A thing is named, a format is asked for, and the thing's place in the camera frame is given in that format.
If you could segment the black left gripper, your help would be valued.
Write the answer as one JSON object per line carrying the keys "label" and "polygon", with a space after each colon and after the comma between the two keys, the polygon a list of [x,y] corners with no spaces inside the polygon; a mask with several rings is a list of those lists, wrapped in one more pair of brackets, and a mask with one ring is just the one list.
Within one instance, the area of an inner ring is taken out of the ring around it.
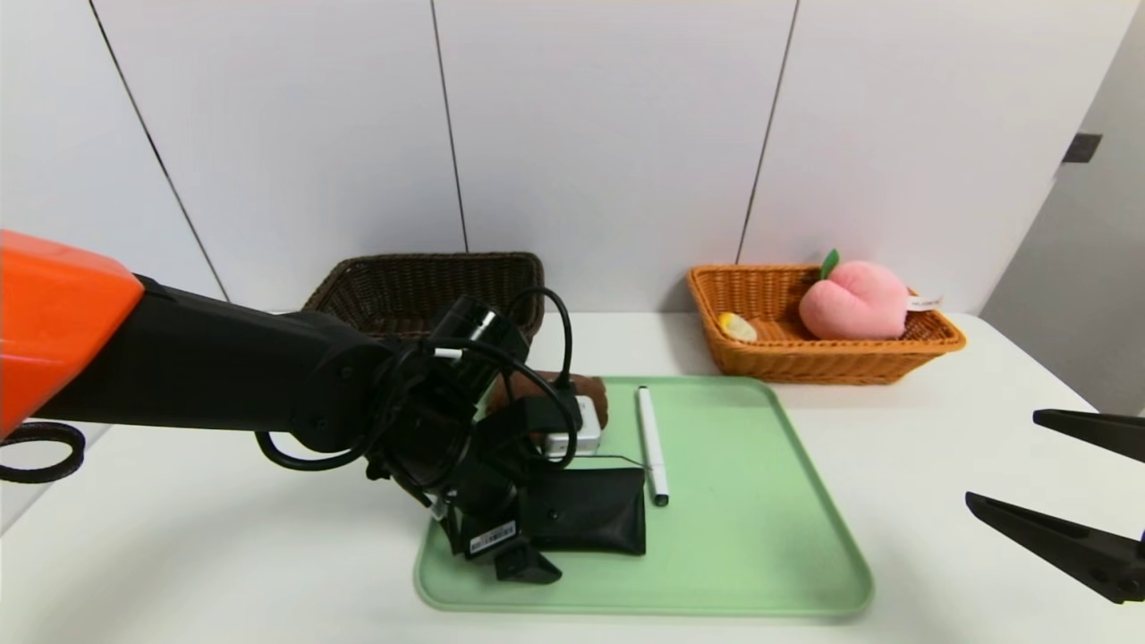
{"label": "black left gripper", "polygon": [[562,571],[521,536],[518,485],[495,471],[476,471],[455,486],[458,537],[455,551],[467,560],[493,558],[499,582],[553,584]]}

